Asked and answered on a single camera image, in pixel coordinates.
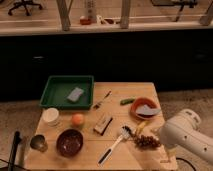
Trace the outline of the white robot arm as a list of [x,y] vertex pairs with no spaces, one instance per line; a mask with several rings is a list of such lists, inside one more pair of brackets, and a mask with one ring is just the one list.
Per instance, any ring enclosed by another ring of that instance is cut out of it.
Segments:
[[213,138],[198,131],[200,123],[196,112],[183,109],[159,128],[159,140],[167,149],[181,146],[213,165]]

